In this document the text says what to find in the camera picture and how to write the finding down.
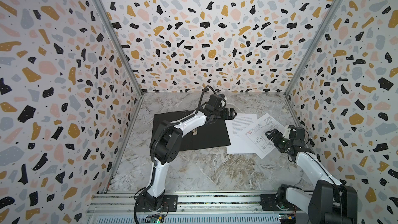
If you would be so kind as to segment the white drawing paper sheet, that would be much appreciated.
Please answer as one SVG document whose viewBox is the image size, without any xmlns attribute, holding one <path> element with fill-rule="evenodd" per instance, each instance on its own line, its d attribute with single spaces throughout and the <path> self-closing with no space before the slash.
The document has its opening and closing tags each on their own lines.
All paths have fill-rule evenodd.
<svg viewBox="0 0 398 224">
<path fill-rule="evenodd" d="M 249 146 L 255 150 L 255 153 L 263 159 L 275 149 L 273 142 L 265 135 L 267 131 L 272 129 L 277 129 L 283 133 L 285 126 L 267 113 L 240 131 L 238 135 L 247 141 Z"/>
</svg>

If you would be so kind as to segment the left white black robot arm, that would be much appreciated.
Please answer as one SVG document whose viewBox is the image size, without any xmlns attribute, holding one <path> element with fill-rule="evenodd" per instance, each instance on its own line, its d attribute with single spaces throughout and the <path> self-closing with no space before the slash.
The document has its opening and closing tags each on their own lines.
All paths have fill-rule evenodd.
<svg viewBox="0 0 398 224">
<path fill-rule="evenodd" d="M 217 94 L 208 86 L 212 94 L 207 102 L 202 102 L 206 90 L 202 91 L 197 108 L 190 115 L 178 120 L 162 121 L 150 143 L 152 171 L 147 187 L 140 191 L 136 205 L 147 206 L 150 211 L 164 207 L 165 180 L 169 166 L 177 157 L 183 137 L 194 129 L 209 125 L 217 120 L 234 119 L 237 115 L 232 108 L 227 108 L 224 94 Z"/>
</svg>

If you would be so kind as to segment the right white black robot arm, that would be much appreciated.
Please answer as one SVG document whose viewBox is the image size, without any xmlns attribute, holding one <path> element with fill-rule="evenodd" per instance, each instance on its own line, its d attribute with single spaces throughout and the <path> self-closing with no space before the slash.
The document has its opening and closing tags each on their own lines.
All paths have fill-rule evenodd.
<svg viewBox="0 0 398 224">
<path fill-rule="evenodd" d="M 266 132 L 280 153 L 298 165 L 314 186 L 311 194 L 297 186 L 281 184 L 275 196 L 280 210 L 300 209 L 308 215 L 311 224 L 356 224 L 358 222 L 358 195 L 353 187 L 335 178 L 308 147 L 308 131 L 289 125 L 284 133 L 277 129 Z"/>
</svg>

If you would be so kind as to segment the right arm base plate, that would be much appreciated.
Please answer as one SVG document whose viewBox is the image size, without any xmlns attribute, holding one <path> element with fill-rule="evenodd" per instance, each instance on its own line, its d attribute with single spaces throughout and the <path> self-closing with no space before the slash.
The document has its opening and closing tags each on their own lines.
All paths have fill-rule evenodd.
<svg viewBox="0 0 398 224">
<path fill-rule="evenodd" d="M 263 211 L 293 211 L 295 206 L 278 200 L 278 194 L 261 194 L 260 205 Z"/>
</svg>

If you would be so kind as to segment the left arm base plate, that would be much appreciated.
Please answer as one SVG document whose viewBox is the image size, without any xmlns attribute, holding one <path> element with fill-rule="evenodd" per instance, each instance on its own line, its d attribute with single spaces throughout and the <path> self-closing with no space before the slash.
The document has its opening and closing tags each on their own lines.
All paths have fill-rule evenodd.
<svg viewBox="0 0 398 224">
<path fill-rule="evenodd" d="M 176 212 L 177 211 L 178 196 L 177 195 L 160 195 L 155 198 L 150 194 L 137 198 L 135 211 L 143 212 Z"/>
</svg>

